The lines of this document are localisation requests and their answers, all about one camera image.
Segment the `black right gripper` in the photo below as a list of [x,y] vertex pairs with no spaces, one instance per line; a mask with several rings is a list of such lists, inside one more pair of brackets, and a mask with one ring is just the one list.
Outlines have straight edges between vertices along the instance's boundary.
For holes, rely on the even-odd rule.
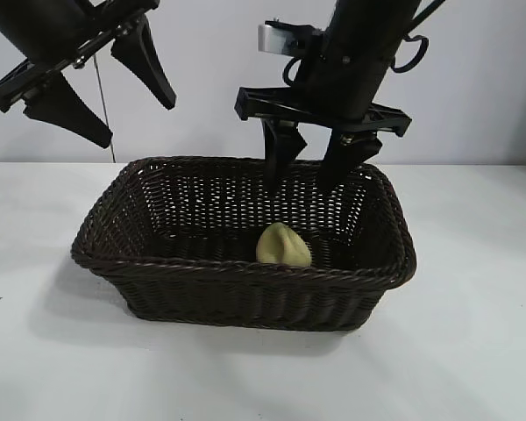
[[339,1],[327,29],[312,33],[292,82],[239,89],[234,106],[239,118],[263,119],[263,183],[269,193],[277,191],[307,145],[297,123],[334,129],[317,175],[320,191],[334,190],[380,151],[375,132],[407,131],[409,116],[373,99],[418,6],[417,1]]

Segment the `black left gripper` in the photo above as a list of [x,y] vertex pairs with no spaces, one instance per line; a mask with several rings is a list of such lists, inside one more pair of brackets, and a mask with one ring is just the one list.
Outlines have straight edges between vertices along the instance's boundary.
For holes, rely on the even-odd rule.
[[[45,75],[83,64],[110,41],[111,56],[130,70],[160,104],[172,110],[176,94],[160,64],[146,13],[156,1],[0,1],[0,33],[24,57],[0,81],[6,112]],[[25,92],[24,114],[56,125],[106,149],[113,133],[81,100],[62,73]]]

